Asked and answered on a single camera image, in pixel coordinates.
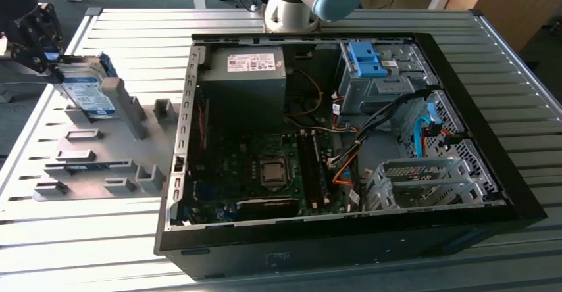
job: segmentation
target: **power supply label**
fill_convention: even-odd
[[[259,72],[264,70],[275,70],[275,58],[272,53],[231,54],[227,61],[228,72]]]
[[[99,82],[94,77],[67,77],[62,84],[67,93],[80,105],[82,110],[95,116],[110,116],[115,107],[110,98],[99,90]]]

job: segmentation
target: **yellow wire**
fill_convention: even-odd
[[[318,109],[318,107],[321,106],[321,104],[322,104],[322,90],[321,90],[317,82],[314,81],[313,77],[310,77],[307,73],[305,73],[302,70],[294,70],[294,71],[295,72],[299,72],[301,74],[303,74],[305,77],[313,83],[313,85],[317,87],[317,90],[318,90],[318,102],[317,102],[317,105],[314,106],[314,108],[310,109],[309,111],[298,112],[298,113],[290,113],[290,114],[286,114],[286,116],[306,116],[309,113],[314,112]]]

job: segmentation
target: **blue drive bracket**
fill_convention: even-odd
[[[359,77],[387,77],[389,72],[379,62],[379,53],[371,42],[350,42],[350,57],[358,67]]]

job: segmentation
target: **orange wire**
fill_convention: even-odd
[[[349,181],[346,181],[346,180],[337,180],[337,181],[334,182],[334,184],[335,184],[335,185],[351,185],[351,186],[353,186],[353,183],[351,183],[351,182],[349,182]]]
[[[338,119],[338,115],[335,114],[334,115],[334,119],[333,119],[333,128],[334,128],[334,130],[345,130],[346,128],[339,128],[337,125],[335,125],[335,121],[337,121],[337,119]],[[351,131],[354,131],[354,132],[357,132],[358,131],[358,128],[355,128],[355,127],[350,127],[350,129],[351,129]]]
[[[334,178],[333,178],[333,183],[338,182],[338,178],[341,177],[341,174],[343,173],[343,170],[346,170],[346,167],[349,166],[349,164],[351,163],[353,159],[355,158],[355,156],[359,153],[359,149],[354,152],[354,154],[350,156],[350,159],[347,160],[347,162],[343,164],[341,170],[338,171],[338,173],[335,174]]]

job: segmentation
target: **sticker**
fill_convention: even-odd
[[[227,62],[228,72],[259,72],[264,70],[275,70],[275,58],[272,53],[231,54]]]
[[[79,104],[82,110],[95,116],[108,116],[115,113],[110,98],[99,90],[99,82],[94,77],[67,77],[62,86]]]
[[[288,264],[288,260],[291,259],[291,252],[284,251],[282,253],[271,253],[266,255],[266,266],[270,268],[276,268],[280,266],[286,266]]]
[[[333,112],[337,116],[341,115],[341,106],[337,103],[333,103]]]
[[[354,190],[350,191],[350,199],[357,205],[359,204],[361,197]]]
[[[386,67],[398,67],[397,61],[395,60],[390,60],[390,61],[381,61],[381,63],[383,64],[383,66]]]
[[[66,169],[71,169],[71,170],[88,170],[87,166],[68,166]]]

